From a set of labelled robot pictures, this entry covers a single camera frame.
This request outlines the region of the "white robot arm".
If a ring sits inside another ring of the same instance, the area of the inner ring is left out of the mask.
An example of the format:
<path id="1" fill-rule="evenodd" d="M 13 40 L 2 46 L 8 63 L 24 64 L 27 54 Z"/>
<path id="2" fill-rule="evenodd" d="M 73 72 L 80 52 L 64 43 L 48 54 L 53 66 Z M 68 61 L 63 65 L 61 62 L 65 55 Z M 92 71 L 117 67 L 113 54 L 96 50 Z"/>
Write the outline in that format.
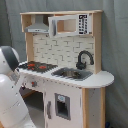
<path id="1" fill-rule="evenodd" d="M 19 92 L 21 80 L 11 79 L 19 55 L 10 46 L 0 46 L 0 122 L 4 128 L 36 128 Z"/>

